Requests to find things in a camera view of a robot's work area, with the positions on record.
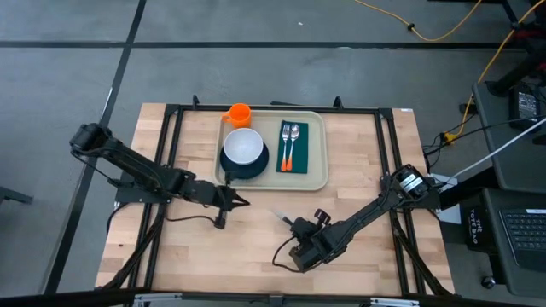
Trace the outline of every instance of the tray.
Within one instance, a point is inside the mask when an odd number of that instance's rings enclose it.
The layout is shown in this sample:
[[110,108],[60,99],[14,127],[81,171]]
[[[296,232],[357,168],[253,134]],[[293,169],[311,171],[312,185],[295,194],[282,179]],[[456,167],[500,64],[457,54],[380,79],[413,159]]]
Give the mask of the tray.
[[[311,111],[259,111],[252,110],[252,126],[264,139],[270,150],[270,160],[265,171],[248,180],[236,179],[232,188],[265,190],[300,190],[316,191],[328,181],[328,155],[326,149],[326,131],[322,117]],[[309,164],[307,174],[276,172],[278,157],[279,131],[281,121],[295,121],[309,124]],[[214,180],[224,184],[224,170],[219,163],[220,151],[225,137],[233,131],[230,123],[221,122],[218,129],[216,155],[214,158]]]

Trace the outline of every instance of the concrete floor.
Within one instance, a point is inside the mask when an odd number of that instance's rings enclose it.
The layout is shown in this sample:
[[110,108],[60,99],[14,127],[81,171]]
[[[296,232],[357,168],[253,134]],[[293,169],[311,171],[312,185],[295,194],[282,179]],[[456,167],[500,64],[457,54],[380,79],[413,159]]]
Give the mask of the concrete floor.
[[[436,37],[451,29],[470,3],[370,0]],[[529,5],[511,1],[518,16]],[[0,2],[0,41],[121,41],[138,0]],[[483,4],[448,42],[500,42],[509,31],[502,7]],[[353,1],[148,0],[137,42],[418,42],[405,26]],[[347,106],[411,107],[421,142],[457,125],[495,50],[426,49],[134,49],[110,127],[130,142],[144,102],[202,103],[271,100]],[[34,195],[30,206],[0,206],[0,296],[39,293],[82,165],[68,152],[78,125],[98,121],[122,49],[0,49],[0,186]],[[505,51],[489,78],[524,55]],[[473,119],[469,129],[479,126]],[[487,153],[480,134],[442,152],[434,172],[451,175]],[[119,171],[106,163],[112,175]],[[91,289],[105,241],[114,189],[94,176],[59,291]],[[462,245],[460,229],[443,226],[457,293],[467,298],[530,305],[546,301],[512,296],[505,287],[479,285],[484,255]],[[210,306],[207,302],[184,305]]]

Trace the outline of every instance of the butcher block tabletop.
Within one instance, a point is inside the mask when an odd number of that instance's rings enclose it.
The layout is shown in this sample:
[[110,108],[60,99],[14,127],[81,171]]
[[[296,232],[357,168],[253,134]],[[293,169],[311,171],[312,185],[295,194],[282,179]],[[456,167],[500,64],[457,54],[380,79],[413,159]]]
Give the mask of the butcher block tabletop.
[[[131,148],[154,159],[165,104],[142,105]],[[403,164],[412,164],[426,174],[421,142],[410,109],[393,109],[394,123]],[[174,167],[194,172],[197,179],[212,181],[220,112],[185,111]],[[355,235],[346,252],[330,264],[305,274],[271,265],[275,250],[291,233],[288,225],[271,209],[289,218],[314,221],[321,208],[332,221],[345,219],[374,200],[380,192],[381,164],[375,120],[367,114],[321,114],[326,128],[329,178],[315,192],[238,191],[250,206],[228,213],[226,227],[216,229],[205,219],[164,222],[153,290],[214,293],[286,293],[310,295],[400,295],[398,271],[388,214]],[[170,147],[174,120],[166,138],[163,161]],[[394,171],[386,121],[383,123],[389,165]],[[110,281],[135,249],[143,204],[129,204],[113,218],[97,286]],[[207,215],[218,210],[174,200],[167,209],[170,218]],[[442,285],[453,292],[450,268],[445,255],[439,222],[426,210],[412,211],[419,253]],[[294,267],[288,251],[277,262]],[[415,281],[410,258],[405,255],[409,287]],[[142,259],[137,285],[146,273],[148,253]]]

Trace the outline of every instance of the black plate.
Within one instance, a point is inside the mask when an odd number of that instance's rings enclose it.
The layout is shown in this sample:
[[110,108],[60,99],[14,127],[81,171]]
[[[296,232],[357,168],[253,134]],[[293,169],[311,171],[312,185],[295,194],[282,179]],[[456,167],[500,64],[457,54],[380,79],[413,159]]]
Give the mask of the black plate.
[[220,152],[220,165],[225,172],[230,172],[231,179],[250,179],[254,178],[257,175],[261,174],[265,170],[267,163],[270,160],[270,151],[265,146],[262,150],[262,153],[249,165],[238,165],[225,155],[224,148]]

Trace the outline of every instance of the laptop keyboard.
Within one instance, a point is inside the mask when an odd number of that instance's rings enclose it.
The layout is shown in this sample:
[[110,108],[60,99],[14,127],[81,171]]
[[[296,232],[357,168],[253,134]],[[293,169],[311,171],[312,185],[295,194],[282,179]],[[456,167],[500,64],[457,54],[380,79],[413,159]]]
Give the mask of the laptop keyboard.
[[546,251],[546,210],[502,210],[512,248]]

